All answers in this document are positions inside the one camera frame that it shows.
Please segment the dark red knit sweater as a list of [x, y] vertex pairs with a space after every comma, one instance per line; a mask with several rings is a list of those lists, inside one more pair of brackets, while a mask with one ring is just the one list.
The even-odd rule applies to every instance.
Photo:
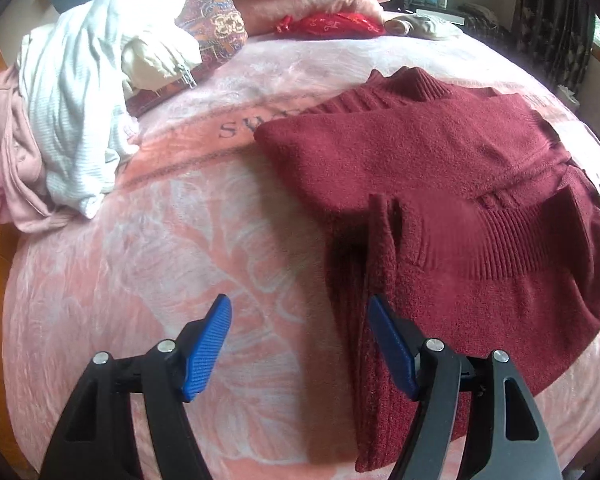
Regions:
[[533, 393], [600, 331], [600, 196], [522, 96], [405, 67], [254, 138], [325, 234], [358, 471], [396, 461], [416, 411], [367, 324], [370, 297], [458, 352], [506, 350]]

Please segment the dark patterned curtain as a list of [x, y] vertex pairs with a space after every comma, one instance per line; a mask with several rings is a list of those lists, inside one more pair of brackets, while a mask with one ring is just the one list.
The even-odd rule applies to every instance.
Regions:
[[585, 0], [516, 0], [516, 59], [552, 91], [564, 88], [579, 96], [594, 32], [595, 15]]

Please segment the plaid dark cloth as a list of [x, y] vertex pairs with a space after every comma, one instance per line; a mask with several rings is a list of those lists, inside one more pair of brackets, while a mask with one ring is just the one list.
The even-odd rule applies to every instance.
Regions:
[[485, 44], [504, 44], [513, 42], [513, 36], [507, 28], [501, 25], [496, 14], [477, 3], [463, 3], [458, 10], [465, 14], [464, 32]]

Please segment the pink floral blanket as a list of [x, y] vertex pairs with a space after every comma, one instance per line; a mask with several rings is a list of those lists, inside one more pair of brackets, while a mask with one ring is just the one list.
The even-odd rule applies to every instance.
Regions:
[[84, 367], [136, 356], [230, 297], [233, 323], [186, 411], [218, 479], [352, 479], [347, 367], [327, 298], [321, 232], [253, 141], [373, 70], [418, 66], [467, 87], [521, 94], [600, 181], [600, 141], [539, 81], [468, 36], [250, 39], [198, 88], [140, 118], [140, 151], [90, 221], [19, 244], [2, 356], [12, 431], [42, 464]]

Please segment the beige cloth item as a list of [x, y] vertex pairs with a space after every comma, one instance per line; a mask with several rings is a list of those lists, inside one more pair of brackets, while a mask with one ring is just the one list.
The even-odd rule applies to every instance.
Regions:
[[463, 35], [454, 24], [441, 18], [428, 18], [416, 14], [399, 14], [385, 21], [385, 30], [389, 35], [413, 37], [426, 40], [447, 40]]

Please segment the pink garment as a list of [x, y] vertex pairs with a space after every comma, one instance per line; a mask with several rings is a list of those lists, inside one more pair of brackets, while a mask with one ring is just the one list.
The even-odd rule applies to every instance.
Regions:
[[76, 212], [56, 205], [46, 169], [19, 92], [14, 66], [0, 73], [0, 224], [23, 233], [55, 231]]

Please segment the red patterned cloth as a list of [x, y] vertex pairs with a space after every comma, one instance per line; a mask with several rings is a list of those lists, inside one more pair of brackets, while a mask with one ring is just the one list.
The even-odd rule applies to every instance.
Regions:
[[302, 40], [372, 39], [384, 36], [383, 24], [359, 13], [314, 13], [295, 20], [285, 16], [275, 27], [275, 35]]

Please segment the pale blue white garment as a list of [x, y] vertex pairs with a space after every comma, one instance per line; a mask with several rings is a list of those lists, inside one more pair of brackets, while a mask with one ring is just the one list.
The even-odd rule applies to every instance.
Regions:
[[126, 102], [138, 92], [125, 82], [122, 50], [140, 35], [186, 32], [175, 24], [185, 3], [92, 0], [23, 37], [19, 88], [55, 204], [94, 218], [137, 153], [140, 125]]

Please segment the cream zippered garment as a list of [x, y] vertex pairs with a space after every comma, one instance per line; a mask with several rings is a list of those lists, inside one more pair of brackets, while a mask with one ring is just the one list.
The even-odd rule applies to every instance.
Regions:
[[157, 91], [202, 64], [198, 41], [187, 32], [171, 36], [140, 35], [122, 50], [121, 67], [132, 93]]

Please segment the paisley patterned cushion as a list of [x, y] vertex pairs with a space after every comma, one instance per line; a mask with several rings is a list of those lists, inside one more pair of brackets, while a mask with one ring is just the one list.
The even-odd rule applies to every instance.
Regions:
[[175, 24], [189, 32], [199, 44], [201, 64], [159, 90], [140, 90], [126, 104], [134, 117], [206, 81], [218, 68], [242, 50], [248, 34], [242, 14], [233, 0], [186, 0]]

